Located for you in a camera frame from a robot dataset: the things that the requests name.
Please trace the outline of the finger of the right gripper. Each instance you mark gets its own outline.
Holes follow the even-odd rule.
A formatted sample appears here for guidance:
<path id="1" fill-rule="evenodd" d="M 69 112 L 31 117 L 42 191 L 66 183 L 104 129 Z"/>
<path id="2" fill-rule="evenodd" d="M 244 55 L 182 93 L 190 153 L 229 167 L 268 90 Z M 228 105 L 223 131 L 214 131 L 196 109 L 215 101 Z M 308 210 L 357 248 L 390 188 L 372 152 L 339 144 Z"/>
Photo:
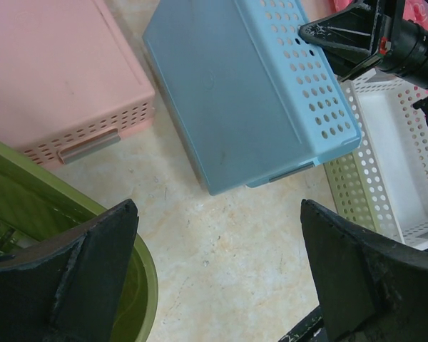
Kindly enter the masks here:
<path id="1" fill-rule="evenodd" d="M 345 9 L 299 28 L 301 39 L 354 64 L 378 50 L 381 1 L 353 1 Z"/>

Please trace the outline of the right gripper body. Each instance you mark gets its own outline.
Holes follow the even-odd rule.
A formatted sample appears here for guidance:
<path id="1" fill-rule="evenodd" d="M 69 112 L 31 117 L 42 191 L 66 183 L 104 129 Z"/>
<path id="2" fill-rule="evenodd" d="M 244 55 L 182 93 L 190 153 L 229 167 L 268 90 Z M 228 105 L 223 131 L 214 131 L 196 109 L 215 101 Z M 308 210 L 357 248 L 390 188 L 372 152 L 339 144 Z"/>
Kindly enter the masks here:
<path id="1" fill-rule="evenodd" d="M 406 19 L 405 6 L 405 1 L 350 1 L 338 11 L 348 35 L 342 80 L 378 68 L 428 90 L 428 28 Z M 412 107 L 423 111 L 428 126 L 428 96 Z"/>

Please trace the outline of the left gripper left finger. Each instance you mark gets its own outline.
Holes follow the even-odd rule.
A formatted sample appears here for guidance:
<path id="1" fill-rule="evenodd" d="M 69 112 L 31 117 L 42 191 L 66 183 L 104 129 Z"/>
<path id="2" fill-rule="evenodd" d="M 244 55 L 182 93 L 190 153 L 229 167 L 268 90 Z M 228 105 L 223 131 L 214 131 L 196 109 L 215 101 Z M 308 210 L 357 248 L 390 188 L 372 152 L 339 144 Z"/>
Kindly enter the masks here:
<path id="1" fill-rule="evenodd" d="M 0 341 L 109 341 L 137 226 L 128 199 L 0 256 Z"/>

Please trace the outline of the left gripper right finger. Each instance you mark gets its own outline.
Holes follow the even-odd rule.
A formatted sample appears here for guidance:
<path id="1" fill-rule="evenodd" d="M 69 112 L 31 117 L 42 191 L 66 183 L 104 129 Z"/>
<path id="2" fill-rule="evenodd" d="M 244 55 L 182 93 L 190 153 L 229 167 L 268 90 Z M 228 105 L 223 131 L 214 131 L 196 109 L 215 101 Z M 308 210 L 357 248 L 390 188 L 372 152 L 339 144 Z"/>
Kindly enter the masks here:
<path id="1" fill-rule="evenodd" d="M 309 199 L 300 221 L 329 341 L 428 341 L 428 252 Z"/>

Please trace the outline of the light green perforated tray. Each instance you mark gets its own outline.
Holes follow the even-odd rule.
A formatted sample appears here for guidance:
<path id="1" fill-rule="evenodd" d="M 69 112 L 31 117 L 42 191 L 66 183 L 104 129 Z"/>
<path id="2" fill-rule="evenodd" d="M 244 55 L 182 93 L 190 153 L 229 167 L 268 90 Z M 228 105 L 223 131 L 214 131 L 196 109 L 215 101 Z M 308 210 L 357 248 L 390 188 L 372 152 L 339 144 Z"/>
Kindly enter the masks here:
<path id="1" fill-rule="evenodd" d="M 324 164 L 337 213 L 376 232 L 371 209 L 352 153 Z"/>

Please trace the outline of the white perforated tray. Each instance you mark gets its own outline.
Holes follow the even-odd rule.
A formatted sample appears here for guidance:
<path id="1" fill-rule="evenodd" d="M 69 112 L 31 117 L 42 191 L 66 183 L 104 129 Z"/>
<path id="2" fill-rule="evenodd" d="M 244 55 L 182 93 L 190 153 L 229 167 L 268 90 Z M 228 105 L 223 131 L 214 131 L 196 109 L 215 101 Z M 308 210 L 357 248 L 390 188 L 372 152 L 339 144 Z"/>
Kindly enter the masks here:
<path id="1" fill-rule="evenodd" d="M 376 232 L 428 252 L 428 90 L 371 70 L 342 90 L 362 132 L 353 152 Z"/>

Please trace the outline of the blue perforated tray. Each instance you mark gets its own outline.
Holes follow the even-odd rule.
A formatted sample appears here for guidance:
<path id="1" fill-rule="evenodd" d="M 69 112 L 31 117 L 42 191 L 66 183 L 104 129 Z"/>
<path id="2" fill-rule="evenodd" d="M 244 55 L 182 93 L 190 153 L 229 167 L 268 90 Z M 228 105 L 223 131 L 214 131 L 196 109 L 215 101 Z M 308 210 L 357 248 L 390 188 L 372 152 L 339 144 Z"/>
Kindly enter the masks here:
<path id="1" fill-rule="evenodd" d="M 212 195 L 342 157 L 362 133 L 300 1 L 161 1 L 143 34 Z"/>

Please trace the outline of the pink perforated tray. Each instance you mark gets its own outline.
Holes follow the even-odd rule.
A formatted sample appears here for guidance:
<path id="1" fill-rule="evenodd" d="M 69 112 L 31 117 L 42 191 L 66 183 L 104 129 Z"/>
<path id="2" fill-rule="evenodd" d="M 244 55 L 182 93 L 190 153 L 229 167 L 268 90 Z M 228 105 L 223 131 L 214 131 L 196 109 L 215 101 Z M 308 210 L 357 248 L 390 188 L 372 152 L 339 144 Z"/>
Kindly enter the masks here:
<path id="1" fill-rule="evenodd" d="M 156 93 L 103 1 L 0 1 L 0 141 L 51 169 L 151 126 Z"/>

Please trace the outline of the red plastic bag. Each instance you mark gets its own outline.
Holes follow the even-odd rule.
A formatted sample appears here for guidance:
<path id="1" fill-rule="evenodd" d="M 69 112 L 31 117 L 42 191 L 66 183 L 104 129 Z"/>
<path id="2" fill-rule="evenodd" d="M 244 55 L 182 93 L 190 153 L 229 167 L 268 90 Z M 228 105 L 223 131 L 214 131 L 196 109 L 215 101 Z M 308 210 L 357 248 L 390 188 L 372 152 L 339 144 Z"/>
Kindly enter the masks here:
<path id="1" fill-rule="evenodd" d="M 336 1 L 329 30 L 361 37 L 392 38 L 411 22 L 428 31 L 428 1 Z"/>

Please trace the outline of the olive green plastic tub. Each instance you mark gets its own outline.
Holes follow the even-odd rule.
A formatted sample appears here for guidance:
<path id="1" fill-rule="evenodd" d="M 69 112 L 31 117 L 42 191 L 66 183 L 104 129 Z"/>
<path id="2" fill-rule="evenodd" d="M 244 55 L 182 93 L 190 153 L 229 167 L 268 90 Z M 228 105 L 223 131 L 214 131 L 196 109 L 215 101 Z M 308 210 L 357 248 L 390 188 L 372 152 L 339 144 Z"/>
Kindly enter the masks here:
<path id="1" fill-rule="evenodd" d="M 107 210 L 0 142 L 0 257 L 35 246 Z M 156 267 L 137 226 L 109 341 L 146 341 L 157 303 Z"/>

